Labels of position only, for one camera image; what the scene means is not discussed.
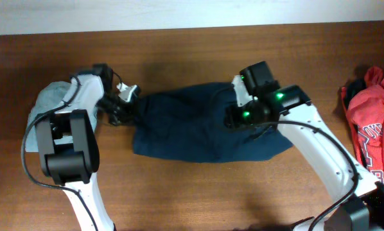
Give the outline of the navy blue shorts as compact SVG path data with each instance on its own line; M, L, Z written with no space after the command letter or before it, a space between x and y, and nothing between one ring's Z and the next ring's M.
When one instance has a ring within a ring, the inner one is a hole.
M231 83L158 92L137 102L133 152L195 163L265 161L292 147L271 127L229 132L225 109L236 103Z

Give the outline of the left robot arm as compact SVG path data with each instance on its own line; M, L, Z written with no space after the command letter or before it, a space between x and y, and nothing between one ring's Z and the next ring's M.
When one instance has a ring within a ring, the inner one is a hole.
M100 151L91 124L98 109L112 126L129 125L141 89L119 81L107 64L94 64L70 78L61 102L34 122L40 167L51 188L68 197L82 230L115 230L98 187Z

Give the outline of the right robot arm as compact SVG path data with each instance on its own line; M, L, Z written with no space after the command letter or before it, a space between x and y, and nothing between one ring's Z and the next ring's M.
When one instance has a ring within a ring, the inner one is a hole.
M384 184L346 150L299 86L280 86L265 61L242 69L231 85L237 103L225 110L226 129L275 128L301 152L333 200L316 217L271 230L384 230Z

